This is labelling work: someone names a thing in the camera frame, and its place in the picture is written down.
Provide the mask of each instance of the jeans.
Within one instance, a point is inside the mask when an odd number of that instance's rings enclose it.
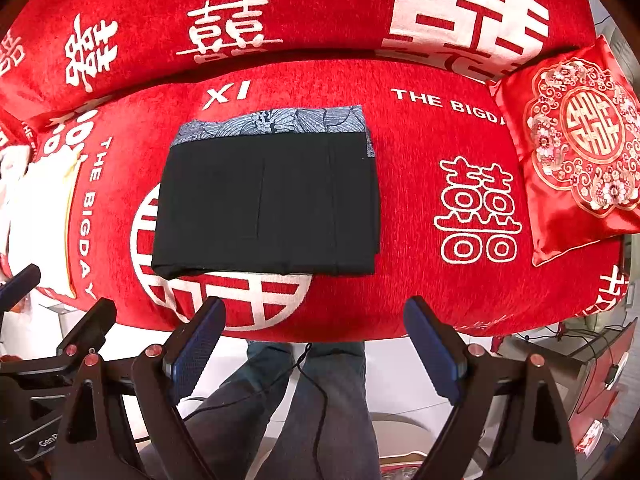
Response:
[[[282,343],[252,342],[247,357],[200,408],[248,398],[199,413],[186,423],[218,480],[244,480],[294,364],[291,346]],[[313,450],[324,396],[300,376],[282,432],[256,480],[379,480],[378,446],[364,387],[364,343],[313,344],[303,371],[328,399],[318,441],[320,471]],[[152,445],[140,456],[149,476],[166,478]]]

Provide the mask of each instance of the black garment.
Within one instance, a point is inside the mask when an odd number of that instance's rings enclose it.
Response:
[[[359,133],[279,133],[171,148],[151,267],[370,274],[378,250],[375,158]]]

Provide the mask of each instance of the person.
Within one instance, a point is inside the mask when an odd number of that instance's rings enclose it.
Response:
[[[219,480],[245,479],[294,368],[290,344],[249,342],[247,358],[185,423]],[[310,346],[282,432],[256,480],[381,477],[365,368],[363,342]],[[152,444],[140,458],[149,477],[166,479]]]

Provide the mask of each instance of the bolt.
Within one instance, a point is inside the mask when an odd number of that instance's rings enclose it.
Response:
[[[531,361],[532,365],[538,368],[545,365],[545,358],[543,358],[540,354],[531,354],[531,357],[529,357],[529,361]]]
[[[98,354],[89,354],[84,358],[84,364],[86,364],[87,366],[97,365],[99,361],[100,356]]]
[[[147,357],[158,357],[162,353],[162,345],[151,345],[146,347],[145,355]]]
[[[474,357],[480,357],[486,353],[484,347],[480,346],[477,343],[471,343],[468,347],[466,347],[466,349],[469,350],[469,353]]]

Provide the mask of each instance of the blue gripper pad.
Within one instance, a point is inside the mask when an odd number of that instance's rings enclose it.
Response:
[[[173,363],[166,362],[167,356],[165,356],[165,371],[170,372],[168,375],[173,383],[170,395],[174,404],[178,404],[183,397],[191,395],[213,349],[218,344],[220,335],[225,329],[225,304],[219,298],[207,299],[196,316],[183,328],[192,328],[193,323],[195,323],[193,333],[184,343],[182,351]]]
[[[458,380],[466,374],[465,344],[460,336],[441,323],[420,296],[404,304],[404,327],[438,395],[451,404],[458,402]]]

